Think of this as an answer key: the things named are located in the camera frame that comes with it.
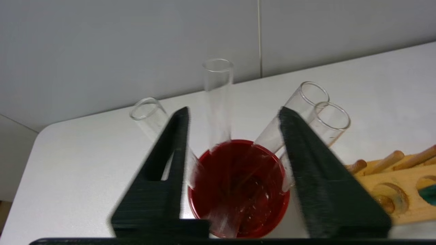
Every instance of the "white tabletop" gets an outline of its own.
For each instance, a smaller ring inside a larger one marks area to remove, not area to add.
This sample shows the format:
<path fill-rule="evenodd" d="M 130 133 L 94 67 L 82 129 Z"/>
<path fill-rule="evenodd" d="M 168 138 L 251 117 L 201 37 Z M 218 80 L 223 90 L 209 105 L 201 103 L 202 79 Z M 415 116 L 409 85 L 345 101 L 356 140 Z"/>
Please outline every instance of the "white tabletop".
<path fill-rule="evenodd" d="M 345 164 L 396 149 L 420 152 L 436 140 L 435 63 L 436 43 L 429 43 L 236 84 L 232 138 L 254 140 L 301 82 L 314 81 L 351 117 L 351 128 L 332 147 Z M 168 112 L 190 107 L 189 144 L 198 156 L 208 145 L 203 94 L 161 101 Z M 55 123 L 38 135 L 0 245 L 113 236 L 108 217 L 152 145 L 128 111 Z M 192 218 L 186 200 L 181 217 Z M 390 237 L 436 238 L 435 230 L 436 221 L 397 226 Z M 307 237 L 292 199 L 267 237 Z"/>

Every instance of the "wooden peg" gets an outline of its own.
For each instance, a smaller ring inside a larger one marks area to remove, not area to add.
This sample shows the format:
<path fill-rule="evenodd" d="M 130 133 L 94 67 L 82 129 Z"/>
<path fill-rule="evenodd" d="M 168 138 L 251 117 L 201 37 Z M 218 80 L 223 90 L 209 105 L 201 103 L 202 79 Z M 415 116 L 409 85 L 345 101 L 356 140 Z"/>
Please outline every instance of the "wooden peg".
<path fill-rule="evenodd" d="M 423 163 L 427 161 L 428 159 L 436 156 L 436 145 L 426 149 L 425 151 L 416 154 L 414 157 L 410 158 L 409 160 L 394 166 L 394 170 L 401 170 L 406 168 L 411 168 L 413 166 L 416 166 L 420 163 Z"/>
<path fill-rule="evenodd" d="M 363 175 L 377 174 L 382 172 L 384 169 L 394 165 L 398 161 L 404 158 L 404 153 L 400 150 L 392 152 L 389 156 L 385 157 L 379 163 L 377 163 L 372 168 L 366 170 Z"/>
<path fill-rule="evenodd" d="M 434 157 L 434 158 L 432 158 L 432 159 L 430 159 L 430 160 L 427 160 L 427 161 L 424 163 L 424 166 L 433 165 L 433 164 L 436 164 L 436 157 Z"/>
<path fill-rule="evenodd" d="M 359 172 L 360 170 L 366 168 L 368 164 L 366 163 L 365 160 L 359 159 L 357 160 L 354 164 L 351 165 L 346 165 L 345 167 L 347 168 L 347 170 L 351 173 L 351 174 L 356 174 L 357 172 Z"/>

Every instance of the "test tube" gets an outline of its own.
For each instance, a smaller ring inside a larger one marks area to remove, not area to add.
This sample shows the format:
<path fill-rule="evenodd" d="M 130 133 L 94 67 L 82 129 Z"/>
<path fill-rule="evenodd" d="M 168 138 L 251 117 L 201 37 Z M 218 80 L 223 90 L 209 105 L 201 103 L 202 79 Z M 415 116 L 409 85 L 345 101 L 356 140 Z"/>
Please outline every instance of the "test tube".
<path fill-rule="evenodd" d="M 164 107 L 155 98 L 149 97 L 138 101 L 129 112 L 129 116 L 142 129 L 149 140 L 154 141 L 160 135 L 164 126 L 167 124 L 169 116 Z M 197 156 L 188 147 L 187 149 L 187 164 L 185 179 L 188 179 L 188 185 L 194 187 L 195 175 L 198 174 L 199 161 Z M 168 178 L 170 164 L 167 164 L 162 174 L 162 180 Z"/>
<path fill-rule="evenodd" d="M 203 63 L 206 112 L 209 124 L 209 150 L 231 140 L 231 94 L 233 64 L 225 59 L 210 59 Z"/>
<path fill-rule="evenodd" d="M 329 101 L 327 91 L 315 82 L 303 82 L 285 103 L 285 107 L 292 109 L 308 123 L 308 117 L 313 107 L 322 101 Z M 284 146 L 282 135 L 279 130 L 279 118 L 275 116 L 268 126 L 254 141 L 254 144 L 261 145 L 272 153 L 276 153 Z"/>
<path fill-rule="evenodd" d="M 350 127 L 348 113 L 331 102 L 320 102 L 315 105 L 308 117 L 309 126 L 330 147 Z"/>

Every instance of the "wooden test tube rack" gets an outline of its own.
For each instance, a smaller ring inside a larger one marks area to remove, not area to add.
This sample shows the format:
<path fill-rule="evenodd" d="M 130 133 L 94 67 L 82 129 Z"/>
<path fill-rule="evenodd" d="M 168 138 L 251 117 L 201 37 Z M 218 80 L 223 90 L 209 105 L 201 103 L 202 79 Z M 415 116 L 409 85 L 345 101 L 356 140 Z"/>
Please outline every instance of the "wooden test tube rack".
<path fill-rule="evenodd" d="M 368 193 L 390 214 L 396 225 L 436 219 L 436 206 L 427 203 L 418 193 L 418 190 L 436 184 L 436 157 L 411 168 L 394 170 L 420 154 L 422 155 L 404 156 L 378 173 L 364 175 L 365 170 L 369 172 L 382 160 L 370 161 L 365 168 L 354 174 Z"/>

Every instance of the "gray wall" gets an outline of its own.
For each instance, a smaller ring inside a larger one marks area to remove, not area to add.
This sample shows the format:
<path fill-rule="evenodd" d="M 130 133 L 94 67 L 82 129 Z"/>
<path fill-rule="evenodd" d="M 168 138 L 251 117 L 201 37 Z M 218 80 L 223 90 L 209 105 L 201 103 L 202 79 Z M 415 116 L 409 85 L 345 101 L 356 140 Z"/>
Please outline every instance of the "gray wall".
<path fill-rule="evenodd" d="M 263 0 L 263 76 L 436 40 L 435 0 Z"/>
<path fill-rule="evenodd" d="M 207 58 L 233 61 L 243 82 L 436 40 L 436 0 L 259 11 L 260 26 L 257 0 L 0 0 L 0 200 L 45 126 L 201 90 Z"/>
<path fill-rule="evenodd" d="M 201 62 L 259 78 L 255 0 L 1 0 L 0 114 L 45 126 L 202 89 Z"/>
<path fill-rule="evenodd" d="M 0 201 L 12 201 L 37 133 L 0 115 Z"/>

